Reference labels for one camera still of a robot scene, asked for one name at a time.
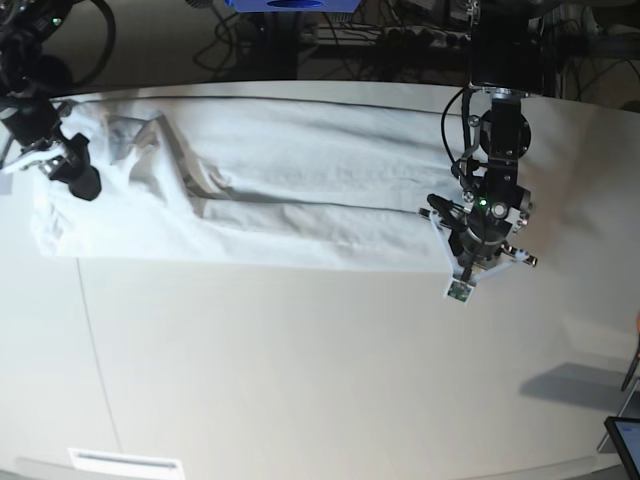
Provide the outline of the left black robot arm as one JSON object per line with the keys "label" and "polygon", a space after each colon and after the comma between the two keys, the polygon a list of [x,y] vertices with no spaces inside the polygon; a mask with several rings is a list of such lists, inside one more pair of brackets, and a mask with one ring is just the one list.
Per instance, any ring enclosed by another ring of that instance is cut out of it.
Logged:
{"label": "left black robot arm", "polygon": [[531,131],[523,93],[474,79],[481,116],[250,98],[84,101],[69,125],[89,138],[102,190],[43,194],[43,252],[331,270],[450,268],[473,288],[537,260],[509,238],[527,223],[518,163]]}

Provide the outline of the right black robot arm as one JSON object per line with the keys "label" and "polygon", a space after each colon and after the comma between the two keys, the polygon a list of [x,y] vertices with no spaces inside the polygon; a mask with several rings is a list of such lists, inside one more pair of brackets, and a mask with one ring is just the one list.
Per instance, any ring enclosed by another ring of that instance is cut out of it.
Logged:
{"label": "right black robot arm", "polygon": [[21,147],[22,158],[11,166],[40,165],[49,176],[58,171],[78,177],[90,167],[88,141],[62,133],[70,113],[51,99],[94,81],[105,69],[116,42],[116,20],[105,1],[95,1],[106,24],[106,38],[95,65],[76,80],[70,69],[43,46],[65,23],[75,1],[3,1],[1,3],[1,125]]}

